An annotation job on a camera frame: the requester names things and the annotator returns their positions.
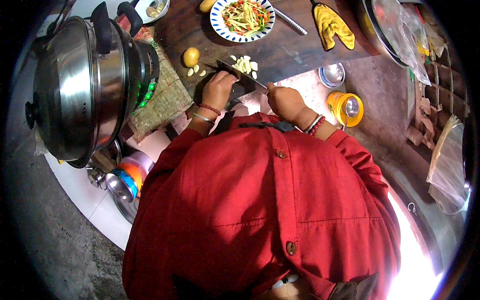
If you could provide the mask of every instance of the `yellow container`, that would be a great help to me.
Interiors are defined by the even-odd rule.
[[[328,109],[332,112],[335,118],[342,124],[345,124],[346,113],[343,111],[342,107],[345,109],[347,105],[347,100],[350,97],[354,97],[359,103],[359,113],[354,118],[348,118],[347,127],[353,127],[360,123],[361,118],[363,118],[363,103],[358,98],[357,95],[352,93],[342,93],[339,91],[331,92],[327,97],[327,106]]]

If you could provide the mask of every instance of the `hand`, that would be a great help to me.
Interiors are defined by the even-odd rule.
[[[230,97],[232,85],[237,81],[237,77],[226,71],[218,72],[206,84],[202,104],[210,105],[221,111]]]
[[[300,93],[290,87],[276,87],[273,83],[267,83],[268,104],[272,111],[282,119],[297,125],[297,118],[300,112],[309,109]]]

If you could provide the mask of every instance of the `countertop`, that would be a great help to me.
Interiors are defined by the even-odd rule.
[[[210,14],[200,12],[198,7],[201,2],[172,2],[167,15],[155,27],[155,40],[163,47],[183,85],[197,103],[201,101],[204,85],[216,72],[216,60],[233,64],[230,55],[237,58],[248,55],[252,61],[258,62],[258,80],[263,84],[278,82],[333,63],[379,55],[361,32],[353,13],[355,8],[349,2],[322,1],[338,12],[356,39],[355,48],[349,50],[335,36],[335,47],[329,51],[322,46],[309,0],[271,1],[272,5],[304,27],[308,31],[306,36],[299,35],[277,17],[273,30],[266,37],[251,43],[234,43],[220,37],[212,29]],[[206,70],[207,76],[200,77],[197,73],[187,77],[188,68],[182,65],[181,58],[189,47],[200,51],[200,71]],[[249,92],[240,84],[235,84],[231,98]]]

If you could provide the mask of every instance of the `stainless steel basin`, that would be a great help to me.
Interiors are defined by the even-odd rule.
[[[375,14],[373,13],[372,0],[359,0],[358,20],[363,33],[368,41],[383,55],[391,58],[402,68],[408,68],[395,53],[392,45],[388,42],[380,28]]]

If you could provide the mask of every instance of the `shredded vegetables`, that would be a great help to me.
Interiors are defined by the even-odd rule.
[[[267,11],[255,0],[238,0],[222,10],[225,25],[232,33],[240,36],[249,36],[263,30],[267,17]]]

